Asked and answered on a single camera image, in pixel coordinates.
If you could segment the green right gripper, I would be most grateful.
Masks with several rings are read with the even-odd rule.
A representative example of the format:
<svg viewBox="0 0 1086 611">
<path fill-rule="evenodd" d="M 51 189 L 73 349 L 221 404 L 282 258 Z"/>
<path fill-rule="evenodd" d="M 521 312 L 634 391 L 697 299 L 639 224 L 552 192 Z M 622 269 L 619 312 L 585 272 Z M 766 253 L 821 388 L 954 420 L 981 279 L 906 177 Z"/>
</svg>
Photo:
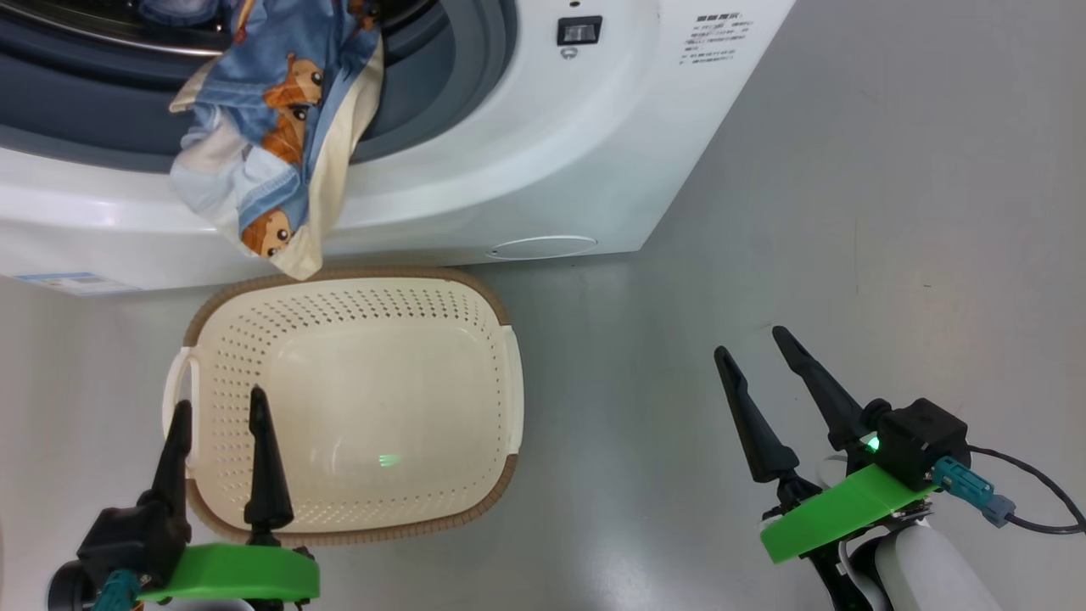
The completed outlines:
<svg viewBox="0 0 1086 611">
<path fill-rule="evenodd" d="M 790 329 L 775 326 L 772 338 L 826 422 L 831 448 L 861 447 L 871 430 L 861 422 L 858 402 L 815 360 Z M 724 345 L 714 349 L 714 362 L 753 482 L 767 484 L 794 476 L 798 456 L 765 421 L 750 397 L 747 379 Z M 792 506 L 782 502 L 763 517 L 759 538 L 772 562 L 783 564 L 793 559 L 809 562 L 835 610 L 889 610 L 888 594 L 876 580 L 853 567 L 847 545 L 884 519 L 919 517 L 918 511 L 911 512 L 908 507 L 923 506 L 934 489 L 911 491 L 877 467 L 859 469 L 829 491 L 820 491 L 801 478 L 791 478 L 784 485 L 788 491 L 798 485 L 800 496 Z"/>
</svg>

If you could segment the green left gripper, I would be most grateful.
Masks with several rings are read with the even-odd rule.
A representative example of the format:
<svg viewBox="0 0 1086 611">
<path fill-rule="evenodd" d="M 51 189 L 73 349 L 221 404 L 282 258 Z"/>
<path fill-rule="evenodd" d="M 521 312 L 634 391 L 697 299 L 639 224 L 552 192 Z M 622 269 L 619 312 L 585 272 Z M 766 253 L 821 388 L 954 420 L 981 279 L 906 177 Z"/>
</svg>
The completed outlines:
<svg viewBox="0 0 1086 611">
<path fill-rule="evenodd" d="M 249 392 L 253 463 L 244 521 L 253 536 L 272 536 L 294 522 L 294 504 L 266 391 Z M 186 461 L 193 445 L 193 406 L 178 400 L 151 486 L 151 498 L 185 510 Z M 143 601 L 267 600 L 298 603 L 321 596 L 321 570 L 306 553 L 283 547 L 207 544 L 188 547 L 166 585 L 140 591 Z"/>
</svg>

